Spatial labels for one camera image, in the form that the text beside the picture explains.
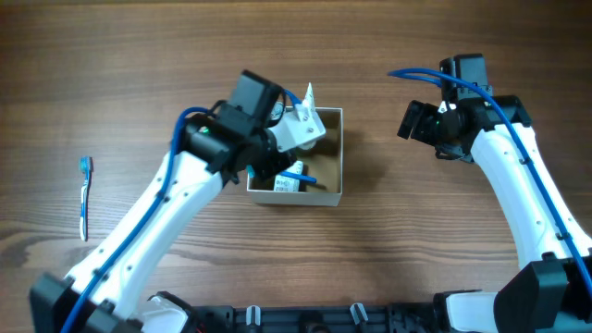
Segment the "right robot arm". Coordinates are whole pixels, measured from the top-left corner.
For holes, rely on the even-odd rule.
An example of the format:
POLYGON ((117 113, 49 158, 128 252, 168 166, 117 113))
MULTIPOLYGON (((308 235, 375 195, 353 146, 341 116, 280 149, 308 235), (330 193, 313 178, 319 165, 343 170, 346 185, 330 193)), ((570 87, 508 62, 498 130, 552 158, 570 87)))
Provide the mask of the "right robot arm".
POLYGON ((436 294, 433 330, 590 331, 591 238, 548 172, 521 100, 493 92, 480 54, 446 58, 438 69, 403 68, 390 74, 439 87, 440 105, 411 101, 398 134, 434 147, 438 159, 480 167, 518 257, 518 273, 499 291, 436 294))

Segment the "white lotion tube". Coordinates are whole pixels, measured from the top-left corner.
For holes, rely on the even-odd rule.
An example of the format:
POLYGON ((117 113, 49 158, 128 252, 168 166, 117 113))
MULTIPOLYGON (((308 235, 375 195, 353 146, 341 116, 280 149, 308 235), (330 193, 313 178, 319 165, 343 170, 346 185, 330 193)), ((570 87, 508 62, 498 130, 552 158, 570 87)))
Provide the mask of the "white lotion tube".
POLYGON ((310 142, 301 145, 300 148, 304 151, 310 151, 315 147, 316 142, 322 139, 326 134, 325 125, 323 124, 321 117, 318 115, 315 109, 315 96, 312 83, 308 84, 302 104, 307 108, 308 116, 312 119, 313 123, 312 128, 307 130, 307 132, 314 137, 310 142))

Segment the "red green toothpaste tube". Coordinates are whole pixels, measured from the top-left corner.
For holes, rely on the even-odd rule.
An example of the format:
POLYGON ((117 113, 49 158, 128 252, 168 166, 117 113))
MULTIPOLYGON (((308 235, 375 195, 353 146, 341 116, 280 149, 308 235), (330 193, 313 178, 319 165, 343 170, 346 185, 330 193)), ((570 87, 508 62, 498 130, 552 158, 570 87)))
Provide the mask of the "red green toothpaste tube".
POLYGON ((247 173, 248 173, 248 176, 249 176, 251 179, 254 179, 254 178, 255 178, 255 171, 254 171, 254 169, 253 169, 253 167, 252 167, 251 165, 248 165, 248 166, 246 167, 246 171, 247 171, 247 173))

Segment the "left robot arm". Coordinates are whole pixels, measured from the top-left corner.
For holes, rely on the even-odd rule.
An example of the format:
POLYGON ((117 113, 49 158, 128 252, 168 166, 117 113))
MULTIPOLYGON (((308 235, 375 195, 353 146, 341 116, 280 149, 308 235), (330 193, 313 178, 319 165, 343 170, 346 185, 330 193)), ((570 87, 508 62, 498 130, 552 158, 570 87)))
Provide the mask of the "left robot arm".
POLYGON ((293 162, 290 117, 312 106, 249 70, 227 100, 184 110, 154 179, 116 228, 63 278, 43 274, 29 302, 37 332, 192 332, 191 305, 158 292, 139 305, 147 278, 180 232, 238 174, 270 178, 293 162))

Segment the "blue disposable razor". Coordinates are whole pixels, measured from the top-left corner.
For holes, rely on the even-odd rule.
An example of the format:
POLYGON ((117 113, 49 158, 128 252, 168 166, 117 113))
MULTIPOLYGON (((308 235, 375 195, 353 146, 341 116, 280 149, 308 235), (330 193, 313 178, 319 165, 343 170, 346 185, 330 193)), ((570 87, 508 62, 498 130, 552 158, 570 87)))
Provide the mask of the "blue disposable razor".
POLYGON ((289 171, 282 171, 279 173, 280 176, 282 177, 287 177, 287 178, 291 178, 291 179, 297 179, 299 181, 304 181, 304 182, 308 182, 308 183, 312 183, 312 184, 316 184, 317 183, 317 179, 313 178, 313 177, 309 177, 309 176, 305 176, 302 174, 296 174, 296 173, 292 173, 289 171))

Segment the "blue white toothbrush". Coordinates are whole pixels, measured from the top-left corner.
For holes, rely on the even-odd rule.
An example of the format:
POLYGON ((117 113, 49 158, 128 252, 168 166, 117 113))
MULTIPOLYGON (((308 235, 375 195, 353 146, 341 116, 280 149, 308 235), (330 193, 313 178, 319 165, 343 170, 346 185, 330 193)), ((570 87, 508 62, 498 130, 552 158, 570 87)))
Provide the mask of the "blue white toothbrush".
POLYGON ((84 181, 80 189, 80 238, 88 240, 88 202, 89 191, 92 184, 93 159, 85 155, 80 159, 80 172, 84 175, 84 181))

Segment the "green soap bar pack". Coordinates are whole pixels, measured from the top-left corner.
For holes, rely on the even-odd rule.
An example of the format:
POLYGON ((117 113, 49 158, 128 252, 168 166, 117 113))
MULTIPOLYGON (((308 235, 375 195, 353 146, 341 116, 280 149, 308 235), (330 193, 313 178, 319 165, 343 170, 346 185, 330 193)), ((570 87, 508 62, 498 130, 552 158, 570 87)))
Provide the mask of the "green soap bar pack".
MULTIPOLYGON (((302 161, 296 161, 292 166, 286 169, 292 174, 301 175, 303 173, 304 164, 302 161)), ((295 178, 276 175, 274 180, 274 191, 277 192, 298 192, 300 188, 300 181, 295 178)))

